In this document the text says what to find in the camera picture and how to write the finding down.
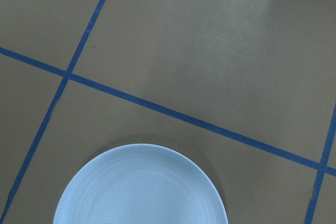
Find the blue plate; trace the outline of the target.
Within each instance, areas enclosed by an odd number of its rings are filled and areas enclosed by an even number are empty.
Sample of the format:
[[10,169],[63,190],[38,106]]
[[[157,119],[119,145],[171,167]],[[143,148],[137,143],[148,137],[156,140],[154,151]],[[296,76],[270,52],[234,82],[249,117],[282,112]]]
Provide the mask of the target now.
[[228,223],[221,197],[189,158],[130,144],[85,164],[64,190],[54,223]]

